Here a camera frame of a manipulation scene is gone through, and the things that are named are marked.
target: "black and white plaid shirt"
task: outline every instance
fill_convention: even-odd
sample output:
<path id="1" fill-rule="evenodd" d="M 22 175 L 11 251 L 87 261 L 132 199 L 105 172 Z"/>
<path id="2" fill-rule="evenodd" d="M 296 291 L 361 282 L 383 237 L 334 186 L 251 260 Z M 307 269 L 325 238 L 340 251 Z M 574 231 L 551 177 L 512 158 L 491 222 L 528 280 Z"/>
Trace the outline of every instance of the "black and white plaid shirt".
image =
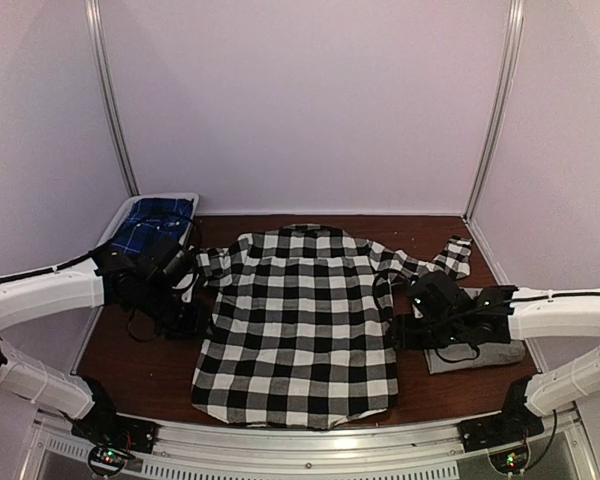
<path id="1" fill-rule="evenodd" d="M 193 405 L 226 423 L 315 429 L 386 410 L 398 393 L 390 283 L 435 269 L 466 276 L 469 254 L 454 237 L 423 262 L 319 225 L 203 251 L 200 273 L 219 293 Z M 388 282 L 374 288 L 378 275 Z"/>

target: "white wall panel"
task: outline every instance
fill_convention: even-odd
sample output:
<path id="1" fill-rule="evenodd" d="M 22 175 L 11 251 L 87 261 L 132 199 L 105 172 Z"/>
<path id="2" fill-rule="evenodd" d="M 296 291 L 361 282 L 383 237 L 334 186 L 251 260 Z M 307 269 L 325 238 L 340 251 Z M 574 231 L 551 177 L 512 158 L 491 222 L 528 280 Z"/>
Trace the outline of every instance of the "white wall panel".
<path id="1" fill-rule="evenodd" d="M 528 1 L 477 224 L 509 279 L 600 286 L 600 1 Z M 543 340 L 550 366 L 597 341 Z M 579 403 L 600 461 L 600 395 Z"/>
<path id="2" fill-rule="evenodd" d="M 82 2 L 0 1 L 0 275 L 95 245 L 125 198 Z M 83 337 L 76 311 L 5 332 L 64 368 Z M 34 409 L 0 392 L 0 479 L 14 477 Z"/>
<path id="3" fill-rule="evenodd" d="M 509 2 L 103 2 L 143 193 L 206 213 L 459 213 Z"/>

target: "white plastic basket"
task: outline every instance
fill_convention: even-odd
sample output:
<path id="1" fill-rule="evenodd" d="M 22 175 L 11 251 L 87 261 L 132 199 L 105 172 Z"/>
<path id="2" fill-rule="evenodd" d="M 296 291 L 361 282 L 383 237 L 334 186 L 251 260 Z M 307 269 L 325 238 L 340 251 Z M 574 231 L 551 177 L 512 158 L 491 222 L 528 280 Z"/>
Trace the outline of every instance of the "white plastic basket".
<path id="1" fill-rule="evenodd" d="M 109 225 L 107 226 L 107 228 L 105 228 L 104 232 L 102 233 L 100 240 L 98 240 L 98 245 L 103 244 L 104 242 L 106 242 L 107 240 L 109 240 L 111 237 L 113 237 L 115 235 L 115 233 L 120 228 L 120 225 L 122 225 L 122 223 L 126 220 L 127 216 L 129 215 L 129 212 L 131 212 L 131 208 L 133 207 L 134 203 L 136 203 L 138 200 L 142 200 L 143 198 L 175 198 L 175 199 L 191 200 L 193 202 L 193 209 L 191 211 L 191 219 L 192 220 L 195 217 L 196 209 L 197 209 L 198 203 L 200 201 L 200 196 L 197 193 L 156 193 L 156 194 L 151 194 L 151 195 L 138 195 L 135 197 L 130 197 L 130 198 L 126 199 L 122 203 L 122 205 L 120 205 L 120 208 L 118 209 L 116 214 L 111 219 L 111 222 L 109 222 Z M 181 245 L 187 244 L 187 241 L 189 240 L 189 236 L 191 235 L 192 229 L 193 229 L 192 225 L 189 224 L 189 226 L 185 230 L 182 237 L 180 237 Z M 87 348 L 89 339 L 91 338 L 91 335 L 93 334 L 93 329 L 96 326 L 96 322 L 97 322 L 98 318 L 100 317 L 100 314 L 102 313 L 102 308 L 103 307 L 94 308 L 91 312 L 91 315 L 89 316 L 89 320 L 85 326 L 83 340 L 80 345 L 80 350 L 78 350 L 78 352 L 76 353 L 73 363 L 71 365 L 71 373 L 72 374 L 75 374 L 78 369 L 80 360 L 82 360 L 82 356 L 84 355 L 84 351 Z"/>

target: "folded gray fabric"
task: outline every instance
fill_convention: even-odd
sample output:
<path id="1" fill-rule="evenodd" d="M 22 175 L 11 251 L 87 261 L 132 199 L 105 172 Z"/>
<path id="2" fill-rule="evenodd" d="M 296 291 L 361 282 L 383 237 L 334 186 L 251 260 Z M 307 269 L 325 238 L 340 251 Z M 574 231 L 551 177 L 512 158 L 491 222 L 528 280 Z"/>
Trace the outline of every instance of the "folded gray fabric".
<path id="1" fill-rule="evenodd" d="M 463 368 L 480 368 L 489 365 L 508 365 L 522 361 L 526 353 L 524 343 L 515 341 L 510 344 L 485 343 L 480 345 L 480 355 L 475 358 L 476 353 L 469 345 L 451 345 L 447 348 L 438 349 L 438 355 L 434 350 L 425 351 L 425 357 L 429 364 L 429 373 L 444 373 Z"/>

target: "robotic arm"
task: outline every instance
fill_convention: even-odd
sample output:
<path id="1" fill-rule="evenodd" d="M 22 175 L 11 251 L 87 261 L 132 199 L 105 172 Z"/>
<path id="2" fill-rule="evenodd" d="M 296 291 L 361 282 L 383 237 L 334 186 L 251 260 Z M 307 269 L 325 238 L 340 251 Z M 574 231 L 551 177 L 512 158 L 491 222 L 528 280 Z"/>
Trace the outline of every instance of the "robotic arm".
<path id="1" fill-rule="evenodd" d="M 472 299 L 442 272 L 423 276 L 407 291 L 422 320 L 403 318 L 405 348 L 442 348 L 547 336 L 600 337 L 600 288 L 483 289 Z M 511 384 L 502 412 L 461 422 L 465 451 L 513 443 L 544 431 L 541 418 L 600 390 L 600 346 L 555 370 Z"/>
<path id="2" fill-rule="evenodd" d="M 0 332 L 45 315 L 81 307 L 120 304 L 138 309 L 167 338 L 191 338 L 205 328 L 200 303 L 174 293 L 193 268 L 194 256 L 165 238 L 137 261 L 105 243 L 65 264 L 0 278 Z M 94 380 L 66 376 L 0 338 L 0 389 L 63 412 L 74 433 L 95 444 L 151 451 L 155 424 L 117 415 Z"/>

